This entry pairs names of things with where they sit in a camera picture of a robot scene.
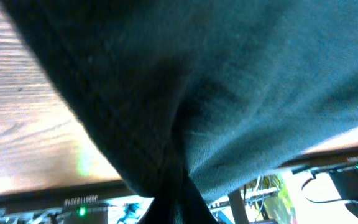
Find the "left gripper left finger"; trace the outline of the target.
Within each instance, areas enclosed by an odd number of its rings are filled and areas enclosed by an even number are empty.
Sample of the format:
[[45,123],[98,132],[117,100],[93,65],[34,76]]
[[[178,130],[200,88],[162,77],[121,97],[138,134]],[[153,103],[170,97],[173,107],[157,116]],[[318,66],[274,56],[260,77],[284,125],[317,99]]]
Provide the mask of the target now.
[[182,191],[182,166],[170,165],[163,173],[162,185],[141,218],[141,224],[173,223],[175,203]]

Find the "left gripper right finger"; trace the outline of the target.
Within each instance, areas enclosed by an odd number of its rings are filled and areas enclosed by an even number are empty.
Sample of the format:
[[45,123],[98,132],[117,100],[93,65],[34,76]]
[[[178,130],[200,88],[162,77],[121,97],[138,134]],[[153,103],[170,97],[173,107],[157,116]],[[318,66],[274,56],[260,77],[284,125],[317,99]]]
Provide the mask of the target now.
[[218,224],[199,190],[187,174],[183,174],[177,204],[178,223]]

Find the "black t-shirt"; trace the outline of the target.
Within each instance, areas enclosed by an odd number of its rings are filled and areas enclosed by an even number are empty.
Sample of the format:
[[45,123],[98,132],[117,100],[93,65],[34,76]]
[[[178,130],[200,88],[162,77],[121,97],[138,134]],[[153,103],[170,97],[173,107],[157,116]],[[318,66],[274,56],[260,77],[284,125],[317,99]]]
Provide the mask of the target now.
[[358,1],[3,1],[137,194],[206,200],[358,127]]

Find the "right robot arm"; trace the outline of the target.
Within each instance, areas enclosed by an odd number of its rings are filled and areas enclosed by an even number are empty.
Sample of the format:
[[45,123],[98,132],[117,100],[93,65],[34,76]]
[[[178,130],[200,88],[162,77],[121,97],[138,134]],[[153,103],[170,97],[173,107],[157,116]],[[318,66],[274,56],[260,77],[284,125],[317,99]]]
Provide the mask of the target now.
[[308,164],[292,170],[294,175],[302,172],[310,173],[311,177],[303,182],[301,190],[304,190],[309,183],[316,180],[318,174],[328,174],[339,193],[338,199],[317,201],[306,197],[307,201],[314,204],[342,202],[347,211],[358,219],[358,161]]

